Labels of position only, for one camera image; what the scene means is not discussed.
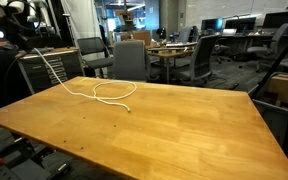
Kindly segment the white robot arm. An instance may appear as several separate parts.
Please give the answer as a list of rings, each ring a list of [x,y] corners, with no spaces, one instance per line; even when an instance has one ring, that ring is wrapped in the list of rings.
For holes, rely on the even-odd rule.
[[[50,46],[46,0],[0,0],[0,38],[21,50]]]

